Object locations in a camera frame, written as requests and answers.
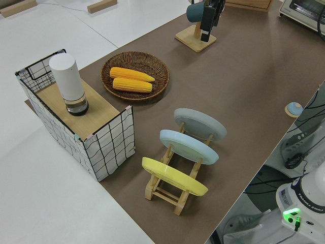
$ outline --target yellow plate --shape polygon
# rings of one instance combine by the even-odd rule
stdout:
[[[203,196],[208,188],[197,180],[166,164],[150,158],[142,158],[142,167],[167,183],[196,196]]]

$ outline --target wooden board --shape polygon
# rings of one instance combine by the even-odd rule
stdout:
[[[108,7],[116,5],[116,4],[117,4],[117,0],[102,0],[102,1],[99,1],[98,3],[89,5],[87,7],[87,9],[88,9],[88,12],[90,14],[92,14],[92,13],[98,12],[100,10],[103,10],[105,8],[108,8]]]
[[[217,40],[213,35],[210,35],[209,42],[202,42],[200,39],[194,37],[194,31],[196,26],[191,25],[190,27],[182,30],[175,35],[175,38],[186,46],[190,47],[195,52],[201,52]]]
[[[226,0],[227,6],[267,11],[272,0]]]
[[[20,13],[26,9],[30,9],[35,6],[37,6],[36,0],[25,0],[20,3],[6,7],[4,9],[1,9],[0,11],[1,11],[2,16],[7,18],[11,15]]]
[[[68,113],[56,83],[37,92],[37,95],[84,141],[88,135],[117,116],[119,111],[87,83],[82,83],[89,102],[89,110],[83,116]]]

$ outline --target green light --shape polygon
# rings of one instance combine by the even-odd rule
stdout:
[[[295,208],[292,208],[292,209],[289,209],[289,210],[286,210],[286,211],[283,211],[283,218],[286,220],[286,221],[288,221],[289,222],[289,218],[290,217],[292,217],[292,216],[295,216],[295,215],[297,215],[298,213],[300,213],[300,208],[297,208],[297,207],[295,207]]]

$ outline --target grid-pattern basket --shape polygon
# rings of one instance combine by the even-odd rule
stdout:
[[[101,181],[135,153],[133,108],[128,106],[83,141],[37,95],[39,90],[55,82],[49,60],[53,55],[63,52],[66,51],[57,51],[15,74],[35,112],[53,138],[89,174]]]

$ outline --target wooden block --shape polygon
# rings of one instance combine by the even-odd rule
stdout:
[[[208,42],[202,42],[200,39],[194,37],[194,31],[196,26],[191,25],[190,27],[177,33],[175,38],[186,46],[190,47],[195,52],[201,52],[217,40],[213,35],[210,35]]]
[[[92,14],[99,10],[108,8],[108,7],[116,5],[116,4],[117,4],[117,0],[102,0],[98,3],[87,6],[87,9],[88,9],[88,12],[90,14]]]
[[[30,9],[35,6],[37,6],[36,0],[25,0],[20,3],[6,7],[4,9],[1,9],[0,12],[1,12],[2,16],[7,18],[11,15],[20,13],[26,9]]]
[[[37,95],[84,141],[87,136],[117,116],[119,111],[86,82],[82,81],[82,83],[89,102],[89,109],[83,116],[73,116],[68,113],[56,83],[40,90]]]

